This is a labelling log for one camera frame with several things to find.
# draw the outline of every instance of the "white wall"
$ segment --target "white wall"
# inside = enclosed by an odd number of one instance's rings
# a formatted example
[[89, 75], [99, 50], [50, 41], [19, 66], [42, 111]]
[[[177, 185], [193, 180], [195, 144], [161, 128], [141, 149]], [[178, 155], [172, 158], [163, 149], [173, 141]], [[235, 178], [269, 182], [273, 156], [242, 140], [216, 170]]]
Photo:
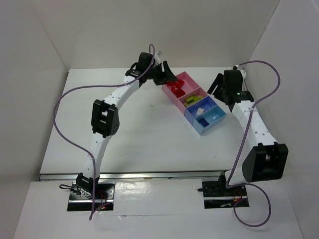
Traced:
[[[259, 111], [272, 134], [289, 148], [284, 179], [305, 239], [318, 237], [319, 215], [319, 8], [312, 0], [281, 0], [251, 59], [278, 68], [282, 85]], [[248, 68], [256, 98], [270, 92], [276, 76], [262, 65]]]
[[68, 68], [126, 68], [154, 43], [174, 67], [252, 54], [279, 0], [31, 0]]
[[0, 234], [6, 239], [39, 172], [67, 72], [28, 1], [1, 1], [0, 35]]

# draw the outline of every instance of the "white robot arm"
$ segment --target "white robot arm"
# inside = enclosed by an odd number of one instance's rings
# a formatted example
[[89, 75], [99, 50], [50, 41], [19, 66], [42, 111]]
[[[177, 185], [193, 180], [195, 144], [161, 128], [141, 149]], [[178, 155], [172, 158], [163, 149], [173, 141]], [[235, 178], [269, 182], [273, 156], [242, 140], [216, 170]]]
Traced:
[[[128, 83], [134, 80], [134, 77], [132, 76], [126, 76], [122, 83]], [[119, 111], [124, 102], [138, 89], [140, 88], [140, 82], [135, 81], [129, 85], [121, 86], [116, 88], [109, 96], [104, 98], [102, 101], [95, 101], [93, 108], [99, 108], [103, 107], [102, 105], [107, 103], [108, 105], [112, 106], [113, 109], [117, 108], [116, 110]], [[102, 113], [104, 116], [104, 122], [106, 123], [107, 114]], [[113, 130], [117, 130], [120, 123], [117, 118], [117, 122], [114, 122], [115, 128]], [[96, 176], [99, 177], [100, 175], [100, 168], [101, 168], [101, 162], [106, 150], [106, 146], [110, 139], [112, 138], [112, 133], [109, 136], [103, 137], [102, 134], [94, 132], [92, 135], [92, 143], [91, 143], [91, 149], [90, 152], [93, 154], [95, 158], [95, 164], [96, 164]], [[82, 170], [83, 176], [86, 178], [93, 178], [93, 162], [90, 155], [87, 156], [85, 166]]]
[[[224, 75], [218, 74], [208, 93], [229, 106], [245, 131], [250, 111], [253, 111], [247, 140], [251, 151], [243, 164], [234, 171], [229, 185], [245, 184], [257, 181], [280, 179], [283, 175], [288, 148], [279, 144], [270, 134], [256, 108], [253, 108], [254, 99], [249, 91], [242, 91], [246, 73], [234, 67], [225, 70]], [[226, 182], [231, 170], [223, 172], [219, 183], [227, 193]]]
[[163, 85], [168, 82], [177, 81], [176, 76], [171, 72], [166, 61], [160, 62], [161, 52], [154, 56], [155, 62], [146, 74], [138, 80], [142, 72], [150, 65], [153, 56], [149, 53], [141, 53], [139, 61], [134, 63], [126, 72], [121, 85], [116, 88], [109, 96], [103, 100], [96, 100], [93, 104], [91, 125], [93, 130], [90, 152], [95, 160], [95, 180], [94, 165], [90, 155], [87, 156], [86, 163], [81, 173], [76, 179], [76, 185], [90, 196], [93, 192], [93, 182], [98, 184], [100, 177], [101, 162], [112, 136], [117, 132], [120, 126], [118, 112], [124, 102], [137, 91], [148, 79], [153, 79], [155, 85]]

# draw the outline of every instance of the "yellow-green object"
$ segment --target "yellow-green object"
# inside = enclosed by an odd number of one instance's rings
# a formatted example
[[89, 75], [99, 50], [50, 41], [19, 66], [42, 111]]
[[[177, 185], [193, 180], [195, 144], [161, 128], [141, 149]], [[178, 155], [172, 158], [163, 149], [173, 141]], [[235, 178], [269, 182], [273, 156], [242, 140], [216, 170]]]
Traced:
[[197, 101], [200, 101], [203, 98], [204, 98], [204, 96], [191, 96], [191, 97], [188, 97], [186, 99], [186, 102], [184, 103], [184, 106], [185, 107], [189, 107], [192, 104], [196, 103]]
[[186, 103], [187, 103], [187, 104], [190, 104], [190, 103], [192, 103], [193, 101], [194, 101], [194, 96], [188, 97], [188, 98], [186, 99]]

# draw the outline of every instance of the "blue object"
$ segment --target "blue object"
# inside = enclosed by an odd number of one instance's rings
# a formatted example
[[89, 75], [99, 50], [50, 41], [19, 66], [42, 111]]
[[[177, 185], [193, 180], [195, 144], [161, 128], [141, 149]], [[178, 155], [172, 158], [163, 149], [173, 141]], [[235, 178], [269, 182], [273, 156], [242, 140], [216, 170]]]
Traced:
[[204, 118], [200, 119], [198, 122], [199, 122], [203, 127], [209, 126], [209, 123], [208, 123]]
[[215, 106], [195, 118], [193, 127], [200, 135], [202, 135], [218, 123], [222, 122], [225, 116], [226, 113], [219, 106]]
[[195, 104], [187, 107], [184, 116], [186, 117], [188, 122], [193, 125], [194, 119], [198, 117], [196, 114], [199, 108], [203, 109], [204, 112], [207, 112], [216, 105], [216, 102], [210, 96], [206, 96]]

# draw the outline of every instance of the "pink compartment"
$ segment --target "pink compartment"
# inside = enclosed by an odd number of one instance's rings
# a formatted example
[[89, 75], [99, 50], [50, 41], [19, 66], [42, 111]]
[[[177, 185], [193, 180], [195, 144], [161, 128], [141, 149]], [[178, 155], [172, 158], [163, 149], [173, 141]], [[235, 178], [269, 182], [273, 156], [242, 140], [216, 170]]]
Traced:
[[208, 94], [206, 93], [206, 91], [204, 91], [202, 88], [197, 88], [191, 92], [189, 92], [188, 94], [180, 97], [178, 100], [177, 100], [177, 103], [176, 103], [176, 106], [177, 108], [179, 109], [179, 111], [182, 112], [182, 114], [185, 114], [185, 109], [186, 107], [184, 106], [184, 103], [186, 102], [186, 99], [188, 97], [191, 97], [191, 96], [208, 96]]
[[173, 92], [170, 90], [170, 87], [167, 85], [163, 85], [163, 91], [167, 95], [167, 97], [173, 102], [174, 105], [177, 104], [177, 97], [173, 94]]
[[176, 77], [185, 82], [181, 89], [185, 91], [186, 95], [199, 88], [199, 85], [185, 71], [178, 74]]
[[[179, 80], [183, 80], [184, 84], [181, 87], [181, 89], [185, 92], [185, 95], [190, 94], [195, 89], [199, 88], [199, 85], [186, 73], [182, 72], [176, 76]], [[173, 102], [174, 105], [177, 106], [177, 97], [173, 94], [173, 92], [170, 90], [170, 87], [167, 85], [163, 85], [162, 87], [165, 94], [168, 96], [168, 98]]]

